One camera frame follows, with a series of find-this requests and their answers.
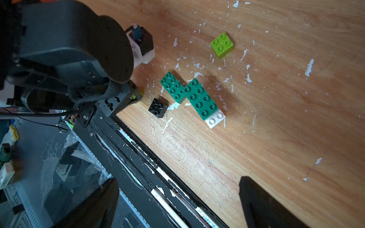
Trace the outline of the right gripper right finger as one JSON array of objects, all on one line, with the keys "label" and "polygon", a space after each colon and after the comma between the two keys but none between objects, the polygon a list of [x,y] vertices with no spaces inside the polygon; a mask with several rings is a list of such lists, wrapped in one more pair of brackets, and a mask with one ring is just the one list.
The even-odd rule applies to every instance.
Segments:
[{"label": "right gripper right finger", "polygon": [[252,178],[242,176],[239,197],[249,228],[307,228]]}]

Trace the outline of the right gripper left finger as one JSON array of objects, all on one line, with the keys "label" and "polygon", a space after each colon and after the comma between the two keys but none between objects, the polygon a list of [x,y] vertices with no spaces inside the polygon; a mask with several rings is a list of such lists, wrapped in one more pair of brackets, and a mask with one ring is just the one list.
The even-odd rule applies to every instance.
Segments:
[{"label": "right gripper left finger", "polygon": [[53,227],[110,228],[114,220],[118,198],[117,179],[109,178]]}]

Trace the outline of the white lego brick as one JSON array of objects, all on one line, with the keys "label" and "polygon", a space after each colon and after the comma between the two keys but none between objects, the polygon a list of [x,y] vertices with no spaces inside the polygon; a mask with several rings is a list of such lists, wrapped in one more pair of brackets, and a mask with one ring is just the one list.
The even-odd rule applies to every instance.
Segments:
[{"label": "white lego brick", "polygon": [[209,116],[205,120],[205,122],[207,123],[210,129],[213,129],[217,124],[224,121],[225,118],[226,118],[225,114],[220,109],[218,109],[211,116]]}]

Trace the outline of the dark green long lego brick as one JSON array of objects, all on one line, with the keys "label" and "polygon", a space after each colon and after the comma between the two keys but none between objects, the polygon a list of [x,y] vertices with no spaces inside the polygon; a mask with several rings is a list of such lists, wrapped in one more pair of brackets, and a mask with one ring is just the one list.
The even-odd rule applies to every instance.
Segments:
[{"label": "dark green long lego brick", "polygon": [[183,91],[186,98],[204,121],[218,110],[214,100],[197,79],[193,79]]}]

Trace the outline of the lime green lego brick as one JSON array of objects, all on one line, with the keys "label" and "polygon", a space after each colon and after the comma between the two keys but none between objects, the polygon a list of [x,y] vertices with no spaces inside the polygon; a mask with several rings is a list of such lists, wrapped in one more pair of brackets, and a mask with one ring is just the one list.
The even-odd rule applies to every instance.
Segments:
[{"label": "lime green lego brick", "polygon": [[211,48],[216,53],[219,59],[223,59],[231,51],[233,51],[234,44],[226,33],[222,33],[211,43]]}]

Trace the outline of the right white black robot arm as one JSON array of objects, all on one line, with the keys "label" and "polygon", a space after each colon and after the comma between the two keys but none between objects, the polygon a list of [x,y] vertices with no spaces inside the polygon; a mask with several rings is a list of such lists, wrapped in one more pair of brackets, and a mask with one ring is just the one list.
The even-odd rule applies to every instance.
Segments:
[{"label": "right white black robot arm", "polygon": [[78,1],[1,1],[1,116],[74,117],[75,133],[107,180],[56,227],[224,228],[225,223],[117,114],[142,98],[134,69],[155,57],[152,35],[123,29]]}]

